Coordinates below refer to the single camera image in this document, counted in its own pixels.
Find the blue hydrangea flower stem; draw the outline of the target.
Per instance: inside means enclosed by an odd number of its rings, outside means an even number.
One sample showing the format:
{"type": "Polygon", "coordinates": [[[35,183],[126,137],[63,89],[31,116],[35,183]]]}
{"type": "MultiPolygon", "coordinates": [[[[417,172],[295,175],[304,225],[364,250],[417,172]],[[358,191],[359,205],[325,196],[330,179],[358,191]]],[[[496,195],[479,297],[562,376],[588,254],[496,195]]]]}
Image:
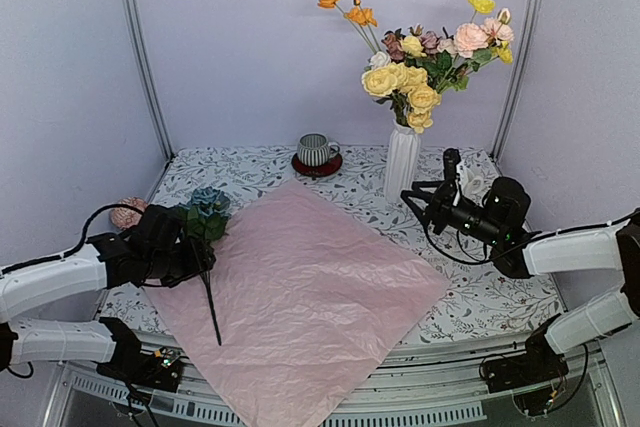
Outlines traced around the blue hydrangea flower stem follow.
{"type": "Polygon", "coordinates": [[[197,188],[186,203],[176,204],[170,210],[183,223],[185,234],[194,238],[204,248],[206,268],[200,274],[200,279],[207,295],[216,341],[221,346],[222,338],[215,312],[210,272],[216,261],[212,243],[225,235],[227,223],[231,218],[230,199],[224,191],[211,186],[197,188]]]}

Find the cream yellow rose stem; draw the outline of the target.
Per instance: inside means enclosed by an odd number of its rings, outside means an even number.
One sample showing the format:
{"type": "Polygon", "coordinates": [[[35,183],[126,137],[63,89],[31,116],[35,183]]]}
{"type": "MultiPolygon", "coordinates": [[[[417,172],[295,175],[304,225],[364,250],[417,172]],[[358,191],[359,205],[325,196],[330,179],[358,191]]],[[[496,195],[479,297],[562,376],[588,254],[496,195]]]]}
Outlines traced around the cream yellow rose stem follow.
{"type": "Polygon", "coordinates": [[[361,76],[364,91],[378,104],[390,104],[395,123],[423,134],[431,128],[433,110],[441,104],[442,93],[436,86],[446,68],[438,64],[437,54],[414,57],[408,53],[411,35],[401,41],[406,52],[406,66],[390,64],[371,70],[368,66],[361,76]]]}

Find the pink rose flower stem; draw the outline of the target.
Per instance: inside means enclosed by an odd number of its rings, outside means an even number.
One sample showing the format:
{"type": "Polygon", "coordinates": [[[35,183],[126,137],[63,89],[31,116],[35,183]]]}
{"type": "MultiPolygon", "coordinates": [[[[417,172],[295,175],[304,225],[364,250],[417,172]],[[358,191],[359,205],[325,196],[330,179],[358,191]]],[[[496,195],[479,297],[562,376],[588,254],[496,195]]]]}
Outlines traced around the pink rose flower stem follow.
{"type": "Polygon", "coordinates": [[[410,35],[415,40],[409,41],[408,53],[414,57],[435,56],[441,37],[434,31],[424,31],[421,25],[409,28],[410,35]]]}

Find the purple pink wrapping paper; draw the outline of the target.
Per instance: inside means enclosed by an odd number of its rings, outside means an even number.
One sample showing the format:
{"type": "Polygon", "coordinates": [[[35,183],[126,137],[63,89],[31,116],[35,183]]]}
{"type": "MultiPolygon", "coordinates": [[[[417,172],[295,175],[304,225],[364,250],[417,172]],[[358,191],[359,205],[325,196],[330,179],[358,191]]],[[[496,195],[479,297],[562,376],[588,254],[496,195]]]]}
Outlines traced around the purple pink wrapping paper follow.
{"type": "Polygon", "coordinates": [[[445,295],[421,257],[291,180],[237,212],[212,287],[148,289],[248,426],[317,426],[445,295]]]}

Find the peach pink rose stem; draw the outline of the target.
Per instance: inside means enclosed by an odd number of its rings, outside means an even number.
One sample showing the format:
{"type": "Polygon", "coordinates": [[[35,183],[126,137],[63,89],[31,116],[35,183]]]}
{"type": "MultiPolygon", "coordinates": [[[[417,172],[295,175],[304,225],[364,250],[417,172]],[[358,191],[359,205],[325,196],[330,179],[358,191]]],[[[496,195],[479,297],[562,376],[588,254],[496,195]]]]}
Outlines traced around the peach pink rose stem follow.
{"type": "Polygon", "coordinates": [[[481,67],[499,60],[510,65],[514,61],[511,43],[515,39],[511,27],[512,15],[508,8],[502,8],[481,24],[474,20],[461,24],[452,36],[439,41],[438,54],[448,54],[451,63],[436,86],[438,93],[446,90],[465,90],[469,75],[477,73],[481,67]]]}

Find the orange flower stem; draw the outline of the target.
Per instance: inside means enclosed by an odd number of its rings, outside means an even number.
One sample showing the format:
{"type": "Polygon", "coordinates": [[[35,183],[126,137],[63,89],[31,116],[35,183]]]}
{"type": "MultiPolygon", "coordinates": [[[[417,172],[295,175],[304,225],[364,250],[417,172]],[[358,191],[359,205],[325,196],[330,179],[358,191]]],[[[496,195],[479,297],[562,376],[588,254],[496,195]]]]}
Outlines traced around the orange flower stem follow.
{"type": "Polygon", "coordinates": [[[324,10],[336,10],[357,32],[373,54],[383,51],[381,42],[374,33],[374,28],[378,27],[374,10],[371,7],[365,7],[362,0],[352,0],[349,9],[342,7],[341,0],[317,0],[316,6],[324,10]]]}

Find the yellow poppy flower stem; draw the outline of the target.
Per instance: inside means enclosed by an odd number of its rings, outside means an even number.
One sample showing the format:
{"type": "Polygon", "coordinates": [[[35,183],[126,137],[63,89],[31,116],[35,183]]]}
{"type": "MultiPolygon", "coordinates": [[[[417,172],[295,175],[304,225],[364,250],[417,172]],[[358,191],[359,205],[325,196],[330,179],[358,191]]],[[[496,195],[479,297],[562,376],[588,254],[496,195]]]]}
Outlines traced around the yellow poppy flower stem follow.
{"type": "Polygon", "coordinates": [[[485,15],[483,24],[478,28],[473,28],[471,33],[472,44],[465,47],[463,52],[470,58],[474,51],[481,48],[489,48],[493,55],[497,56],[503,63],[511,64],[513,54],[510,44],[515,39],[515,34],[510,26],[511,13],[508,8],[502,8],[494,17],[490,17],[496,8],[494,0],[467,0],[474,9],[472,20],[477,14],[485,15]]]}

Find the dusty pink rose stem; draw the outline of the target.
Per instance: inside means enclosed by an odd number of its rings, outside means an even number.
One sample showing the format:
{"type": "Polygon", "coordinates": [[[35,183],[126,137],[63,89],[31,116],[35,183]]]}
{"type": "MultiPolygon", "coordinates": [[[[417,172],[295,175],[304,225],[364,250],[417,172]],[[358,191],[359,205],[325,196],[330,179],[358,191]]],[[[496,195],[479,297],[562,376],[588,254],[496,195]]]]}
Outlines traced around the dusty pink rose stem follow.
{"type": "Polygon", "coordinates": [[[368,67],[371,70],[386,67],[392,63],[406,66],[406,52],[402,48],[401,41],[404,39],[402,29],[387,31],[382,43],[384,51],[378,51],[369,59],[368,67]]]}

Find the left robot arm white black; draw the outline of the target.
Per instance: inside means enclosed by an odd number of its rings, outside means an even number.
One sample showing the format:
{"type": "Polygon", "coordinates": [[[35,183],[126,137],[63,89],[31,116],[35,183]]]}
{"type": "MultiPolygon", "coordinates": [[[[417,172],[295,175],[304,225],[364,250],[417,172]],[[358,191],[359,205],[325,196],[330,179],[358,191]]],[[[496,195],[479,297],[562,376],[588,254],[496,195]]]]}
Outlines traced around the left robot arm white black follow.
{"type": "Polygon", "coordinates": [[[212,247],[188,230],[174,208],[150,205],[121,233],[82,233],[71,249],[1,270],[1,367],[33,361],[85,360],[103,374],[141,380],[149,367],[169,367],[120,319],[73,324],[25,318],[37,307],[125,284],[173,288],[195,277],[210,280],[212,247]]]}

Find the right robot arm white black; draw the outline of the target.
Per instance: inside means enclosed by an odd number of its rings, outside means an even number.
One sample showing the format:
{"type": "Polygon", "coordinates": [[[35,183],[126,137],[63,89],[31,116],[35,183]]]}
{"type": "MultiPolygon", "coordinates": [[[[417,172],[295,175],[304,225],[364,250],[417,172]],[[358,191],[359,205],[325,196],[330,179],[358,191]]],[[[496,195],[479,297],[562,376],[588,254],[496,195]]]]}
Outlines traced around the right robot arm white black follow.
{"type": "Polygon", "coordinates": [[[602,282],[592,296],[545,321],[525,343],[517,374],[537,383],[575,347],[625,329],[639,319],[639,214],[550,232],[524,223],[531,198],[513,178],[499,177],[483,204],[464,197],[454,180],[415,182],[401,194],[426,239],[451,228],[488,248],[486,263],[510,279],[551,275],[602,282]]]}

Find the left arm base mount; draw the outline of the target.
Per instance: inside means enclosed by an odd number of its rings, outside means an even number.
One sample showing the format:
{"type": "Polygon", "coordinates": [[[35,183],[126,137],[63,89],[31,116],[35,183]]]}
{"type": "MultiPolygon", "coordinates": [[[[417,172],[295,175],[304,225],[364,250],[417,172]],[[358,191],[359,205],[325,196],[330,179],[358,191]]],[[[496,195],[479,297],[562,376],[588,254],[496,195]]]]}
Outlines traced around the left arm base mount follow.
{"type": "Polygon", "coordinates": [[[98,363],[96,371],[125,385],[176,393],[184,363],[162,353],[144,353],[137,344],[118,343],[111,359],[98,363]]]}

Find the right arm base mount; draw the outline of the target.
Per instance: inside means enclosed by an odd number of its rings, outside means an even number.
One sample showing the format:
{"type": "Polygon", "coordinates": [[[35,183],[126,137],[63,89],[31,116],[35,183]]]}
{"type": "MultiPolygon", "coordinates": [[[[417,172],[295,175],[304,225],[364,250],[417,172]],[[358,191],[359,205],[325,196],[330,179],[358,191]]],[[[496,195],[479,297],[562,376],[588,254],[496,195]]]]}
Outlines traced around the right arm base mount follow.
{"type": "Polygon", "coordinates": [[[530,418],[551,411],[568,373],[564,356],[554,353],[496,354],[483,359],[479,367],[479,376],[490,393],[514,392],[545,383],[544,389],[516,393],[512,398],[516,408],[530,418]]]}

